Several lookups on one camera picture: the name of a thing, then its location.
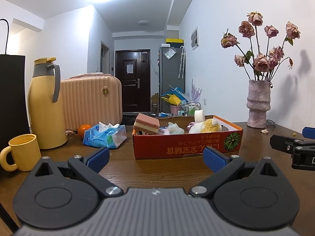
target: yellow thermos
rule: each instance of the yellow thermos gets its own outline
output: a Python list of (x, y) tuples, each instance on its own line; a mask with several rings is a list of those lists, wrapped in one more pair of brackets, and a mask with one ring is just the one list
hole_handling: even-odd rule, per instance
[(28, 111), (32, 133), (40, 149), (52, 149), (67, 142), (60, 92), (60, 67), (56, 58), (34, 61), (34, 73), (28, 93)]

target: orange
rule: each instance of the orange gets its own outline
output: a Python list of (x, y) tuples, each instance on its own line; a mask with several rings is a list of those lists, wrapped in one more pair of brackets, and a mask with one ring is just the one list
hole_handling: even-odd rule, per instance
[(83, 139), (84, 138), (84, 133), (86, 130), (92, 128), (91, 125), (88, 125), (88, 124), (84, 124), (84, 125), (81, 125), (78, 129), (78, 134), (79, 136)]

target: pink sponge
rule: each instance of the pink sponge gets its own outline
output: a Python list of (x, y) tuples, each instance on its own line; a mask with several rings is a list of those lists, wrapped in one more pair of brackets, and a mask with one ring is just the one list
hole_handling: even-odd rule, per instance
[(160, 128), (160, 122), (158, 119), (140, 113), (134, 122), (133, 128), (150, 135), (155, 135)]

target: metal screw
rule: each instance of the metal screw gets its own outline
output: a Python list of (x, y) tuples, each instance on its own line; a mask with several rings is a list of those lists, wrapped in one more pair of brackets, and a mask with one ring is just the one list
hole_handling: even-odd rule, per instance
[(207, 188), (204, 186), (197, 185), (192, 188), (192, 192), (194, 194), (205, 194), (207, 192)]
[(152, 192), (152, 194), (155, 195), (155, 196), (159, 195), (160, 193), (161, 192), (159, 190), (155, 190), (155, 191)]
[(108, 187), (105, 192), (108, 194), (108, 195), (117, 195), (121, 192), (121, 189), (117, 186), (111, 186), (111, 187)]

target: gray refrigerator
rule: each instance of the gray refrigerator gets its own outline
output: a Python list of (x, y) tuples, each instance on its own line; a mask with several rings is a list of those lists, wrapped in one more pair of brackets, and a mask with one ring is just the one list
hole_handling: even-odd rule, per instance
[(181, 64), (181, 53), (182, 49), (180, 48), (172, 48), (176, 50), (174, 56), (168, 59), (164, 53), (169, 51), (170, 48), (162, 47), (159, 50), (159, 73), (160, 73), (160, 112), (164, 113), (171, 113), (170, 104), (161, 99), (164, 93), (170, 91), (171, 87), (176, 88), (180, 87), (183, 92), (185, 92), (185, 72), (184, 78), (182, 79), (182, 72), (181, 76), (178, 78), (179, 68)]

